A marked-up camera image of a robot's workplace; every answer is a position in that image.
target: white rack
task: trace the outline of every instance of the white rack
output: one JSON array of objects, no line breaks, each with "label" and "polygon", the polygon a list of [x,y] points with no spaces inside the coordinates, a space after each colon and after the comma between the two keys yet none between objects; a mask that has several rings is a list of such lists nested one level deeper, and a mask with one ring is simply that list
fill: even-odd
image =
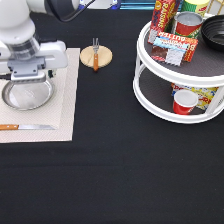
[{"label": "white rack", "polygon": [[[193,124],[200,123],[207,120],[210,120],[216,117],[224,109],[224,74],[213,77],[198,77],[198,76],[189,76],[186,74],[181,74],[174,72],[170,69],[165,68],[161,64],[154,61],[149,54],[147,53],[144,41],[146,35],[149,32],[151,22],[146,24],[142,29],[139,39],[137,41],[137,59],[136,59],[136,69],[135,69],[135,78],[133,82],[134,93],[141,103],[141,105],[147,109],[149,112],[154,115],[163,118],[168,121]],[[212,99],[208,109],[203,114],[198,115],[178,115],[174,112],[169,112],[161,109],[155,104],[151,103],[141,92],[139,87],[139,78],[142,72],[148,69],[158,77],[165,79],[169,82],[178,83],[182,85],[192,86],[192,87],[219,87],[214,98]]]}]

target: red cup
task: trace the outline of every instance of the red cup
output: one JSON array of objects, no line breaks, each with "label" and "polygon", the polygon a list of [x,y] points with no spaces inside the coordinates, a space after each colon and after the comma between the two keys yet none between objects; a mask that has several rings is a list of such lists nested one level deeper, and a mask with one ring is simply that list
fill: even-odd
[{"label": "red cup", "polygon": [[198,104],[198,95],[190,90],[182,89],[175,93],[173,110],[176,114],[189,115]]}]

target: wooden coaster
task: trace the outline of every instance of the wooden coaster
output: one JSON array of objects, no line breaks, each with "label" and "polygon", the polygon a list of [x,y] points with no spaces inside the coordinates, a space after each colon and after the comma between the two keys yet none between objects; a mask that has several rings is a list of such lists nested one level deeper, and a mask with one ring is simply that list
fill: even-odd
[{"label": "wooden coaster", "polygon": [[[97,53],[98,53],[99,68],[108,65],[112,61],[113,55],[110,49],[104,46],[99,46],[99,50]],[[93,47],[89,46],[82,50],[80,54],[80,60],[84,65],[88,67],[93,67],[93,55],[94,55]]]}]

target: wooden knife handle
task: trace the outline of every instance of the wooden knife handle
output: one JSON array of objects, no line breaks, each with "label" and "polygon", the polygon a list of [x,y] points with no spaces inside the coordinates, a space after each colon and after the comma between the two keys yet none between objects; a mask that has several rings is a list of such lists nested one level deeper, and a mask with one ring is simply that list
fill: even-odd
[{"label": "wooden knife handle", "polygon": [[0,130],[18,130],[19,125],[16,124],[0,124]]},{"label": "wooden knife handle", "polygon": [[93,70],[96,72],[98,71],[98,54],[94,54],[94,63],[93,63]]}]

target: can lid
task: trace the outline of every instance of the can lid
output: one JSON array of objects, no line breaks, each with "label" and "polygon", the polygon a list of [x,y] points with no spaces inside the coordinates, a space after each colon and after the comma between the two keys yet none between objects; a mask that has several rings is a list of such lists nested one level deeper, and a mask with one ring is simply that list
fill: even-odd
[{"label": "can lid", "polygon": [[194,107],[198,104],[198,95],[190,90],[182,89],[175,93],[174,100],[182,107]]},{"label": "can lid", "polygon": [[186,26],[198,26],[202,24],[203,18],[201,15],[195,12],[180,12],[176,18],[178,23],[181,23]]}]

